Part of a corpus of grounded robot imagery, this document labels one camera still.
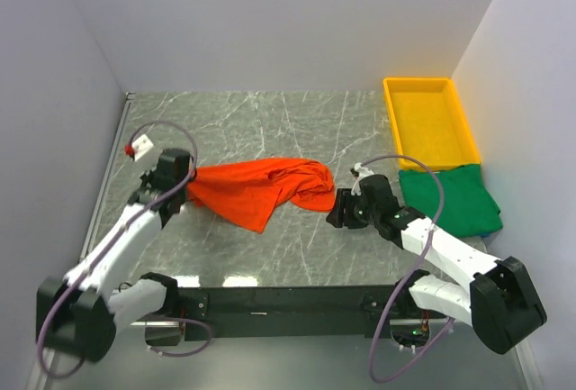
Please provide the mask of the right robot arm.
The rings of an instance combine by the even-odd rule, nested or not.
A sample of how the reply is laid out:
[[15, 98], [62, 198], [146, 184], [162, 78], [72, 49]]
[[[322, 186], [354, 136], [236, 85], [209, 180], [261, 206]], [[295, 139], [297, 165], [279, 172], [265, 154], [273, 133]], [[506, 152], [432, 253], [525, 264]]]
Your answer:
[[491, 351], [505, 354], [547, 322], [526, 266], [496, 258], [437, 227], [422, 212], [399, 204], [386, 176], [354, 168], [355, 183], [337, 191], [327, 221], [335, 228], [374, 227], [379, 235], [448, 275], [442, 280], [420, 268], [403, 277], [383, 305], [414, 317], [441, 313], [474, 330]]

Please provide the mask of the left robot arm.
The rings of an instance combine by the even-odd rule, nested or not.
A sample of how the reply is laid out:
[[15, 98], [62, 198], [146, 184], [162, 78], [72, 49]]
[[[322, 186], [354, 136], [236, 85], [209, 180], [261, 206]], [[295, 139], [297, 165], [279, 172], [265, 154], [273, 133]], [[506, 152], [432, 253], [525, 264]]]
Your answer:
[[62, 279], [47, 278], [40, 285], [39, 350], [54, 349], [95, 363], [108, 352], [116, 334], [133, 322], [153, 313], [161, 320], [177, 314], [180, 298], [172, 277], [147, 273], [133, 286], [116, 289], [144, 249], [180, 212], [194, 175], [194, 157], [188, 151], [163, 150], [103, 240]]

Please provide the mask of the orange t shirt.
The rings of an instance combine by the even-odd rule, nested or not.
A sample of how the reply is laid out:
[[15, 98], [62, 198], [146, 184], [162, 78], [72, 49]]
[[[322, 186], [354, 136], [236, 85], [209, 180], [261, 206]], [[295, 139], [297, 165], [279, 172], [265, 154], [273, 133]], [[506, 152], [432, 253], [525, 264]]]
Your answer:
[[336, 187], [330, 169], [318, 161], [270, 158], [198, 168], [187, 197], [240, 228], [262, 233], [275, 209], [286, 202], [329, 212]]

